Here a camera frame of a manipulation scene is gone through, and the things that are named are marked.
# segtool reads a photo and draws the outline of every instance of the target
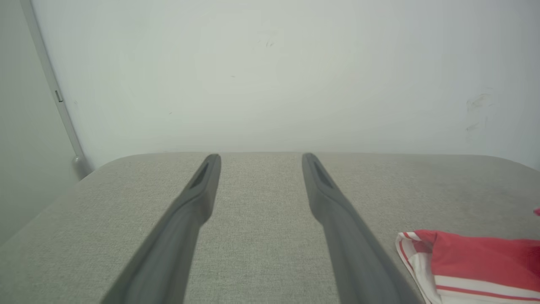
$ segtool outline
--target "red and white fabric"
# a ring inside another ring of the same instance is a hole
[[[426,303],[540,303],[540,241],[416,230],[396,248]]]

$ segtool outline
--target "gray fabric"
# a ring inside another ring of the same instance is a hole
[[[339,301],[324,232],[309,209],[301,156],[222,156],[187,303]]]
[[[205,153],[137,155],[79,182],[0,248],[0,302],[97,302]],[[301,154],[221,154],[187,302],[337,302]],[[398,232],[539,239],[540,172],[500,158],[317,154],[400,271]]]

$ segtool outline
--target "textured fabric surface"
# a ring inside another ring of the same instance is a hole
[[[338,302],[301,154],[224,154],[214,212],[199,232],[187,303]]]
[[[395,249],[401,231],[540,239],[532,212],[540,172],[522,164],[477,155],[317,156],[411,286]]]
[[[0,302],[97,302],[206,153],[113,161],[0,248]],[[398,232],[540,239],[540,172],[486,156],[316,154],[403,275]],[[186,302],[337,302],[301,154],[221,154]]]

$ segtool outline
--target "red cloth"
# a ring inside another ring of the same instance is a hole
[[[426,303],[540,302],[540,241],[417,230],[396,246]]]

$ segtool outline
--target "white wall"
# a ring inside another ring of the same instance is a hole
[[[540,1],[33,3],[94,167],[294,150],[540,169]]]
[[[0,1],[0,245],[78,179],[19,0]]]

